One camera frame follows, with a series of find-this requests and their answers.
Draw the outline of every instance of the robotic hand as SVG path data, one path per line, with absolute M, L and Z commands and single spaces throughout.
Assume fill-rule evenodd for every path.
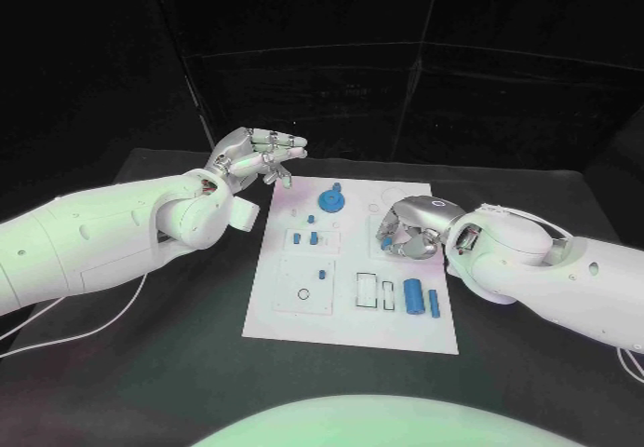
M 259 208 L 233 196 L 264 175 L 291 174 L 305 139 L 239 128 L 205 169 L 56 197 L 0 224 L 0 315 L 60 296 L 108 289 L 207 249 L 228 225 L 249 231 Z
M 393 244 L 400 225 L 411 238 Z M 524 211 L 483 204 L 465 212 L 429 196 L 393 205 L 376 238 L 385 251 L 412 259 L 434 256 L 444 244 L 447 272 L 481 298 L 504 305 L 519 300 L 555 324 L 644 352 L 643 251 L 573 237 Z

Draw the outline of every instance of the blue battery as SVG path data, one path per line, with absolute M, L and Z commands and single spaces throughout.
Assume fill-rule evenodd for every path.
M 422 301 L 422 288 L 419 279 L 411 278 L 403 281 L 406 313 L 418 315 L 425 313 L 425 302 Z
M 439 318 L 439 296 L 436 291 L 429 291 L 429 309 L 432 310 L 432 318 Z

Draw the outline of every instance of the blue object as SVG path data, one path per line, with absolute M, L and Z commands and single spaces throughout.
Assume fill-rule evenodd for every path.
M 318 205 L 326 212 L 339 212 L 341 210 L 344 196 L 341 195 L 341 186 L 339 183 L 333 183 L 333 189 L 320 194 Z
M 411 315 L 424 314 L 425 302 L 422 301 L 422 288 L 419 287 L 419 280 L 411 278 L 406 279 L 402 284 L 405 286 L 406 313 Z
M 439 318 L 439 296 L 436 291 L 429 291 L 429 308 L 432 309 L 432 318 Z
M 386 238 L 382 240 L 380 249 L 382 249 L 382 250 L 386 250 L 386 248 L 388 248 L 390 245 L 392 245 L 392 238 L 390 238 L 390 237 L 386 237 Z

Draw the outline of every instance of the white board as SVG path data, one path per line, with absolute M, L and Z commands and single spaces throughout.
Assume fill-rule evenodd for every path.
M 328 213 L 320 209 L 318 197 L 334 182 L 341 184 L 344 207 Z M 292 189 L 277 185 L 243 337 L 458 353 L 442 251 L 424 261 L 399 258 L 382 252 L 375 238 L 392 204 L 406 196 L 431 195 L 426 183 L 294 177 Z M 307 222 L 311 214 L 314 223 Z M 310 244 L 313 232 L 315 245 Z M 395 243 L 408 238 L 400 230 Z M 376 276 L 376 307 L 357 305 L 359 273 Z M 369 278 L 362 277 L 362 293 L 372 294 Z M 421 315 L 406 313 L 402 282 L 408 278 L 418 278 L 422 285 L 426 311 Z M 388 282 L 393 310 L 389 305 L 385 309 Z M 429 310 L 431 289 L 439 297 L 439 318 L 432 318 Z

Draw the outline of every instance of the dark tabletop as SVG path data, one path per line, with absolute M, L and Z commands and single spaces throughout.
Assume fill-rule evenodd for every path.
M 180 174 L 206 159 L 206 153 L 137 149 L 115 182 Z M 288 168 L 294 175 L 429 182 L 435 196 L 467 210 L 501 204 L 579 236 L 617 241 L 578 172 L 340 159 L 294 160 Z M 523 305 L 485 302 L 449 276 L 458 356 L 242 338 L 271 194 L 261 181 L 241 192 L 262 208 L 252 232 L 228 228 L 209 250 L 153 272 L 102 332 L 3 360 L 6 445 L 187 445 L 261 410 L 339 394 L 445 400 L 586 445 L 641 445 L 644 387 L 621 370 L 615 349 Z M 101 326 L 138 283 L 69 297 L 13 348 Z

